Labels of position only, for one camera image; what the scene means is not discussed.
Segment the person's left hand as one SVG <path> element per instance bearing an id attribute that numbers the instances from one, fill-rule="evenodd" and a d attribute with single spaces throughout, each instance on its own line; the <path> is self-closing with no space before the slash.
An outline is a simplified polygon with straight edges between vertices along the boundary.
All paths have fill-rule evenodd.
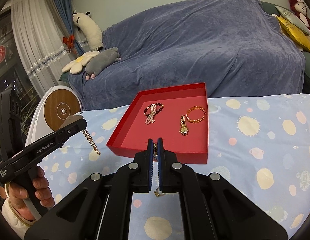
<path id="1" fill-rule="evenodd" d="M 35 196 L 40 201 L 40 204 L 43 207 L 51 208 L 55 205 L 54 198 L 52 196 L 51 189 L 49 188 L 49 182 L 47 178 L 45 178 L 44 170 L 41 167 L 37 167 L 37 175 L 32 180 L 32 185 L 35 189 Z M 22 186 L 10 182 L 9 185 L 9 193 L 10 193 L 10 202 L 12 206 L 18 211 L 18 213 L 29 221 L 34 221 L 35 217 L 29 210 L 29 208 L 24 203 L 25 199 L 28 199 L 29 193 L 26 189 Z M 3 186 L 0 186 L 0 197 L 5 200 L 6 193 Z M 7 222 L 14 221 L 17 219 L 11 213 L 10 209 L 8 208 L 8 204 L 5 201 L 2 206 L 2 215 Z"/>

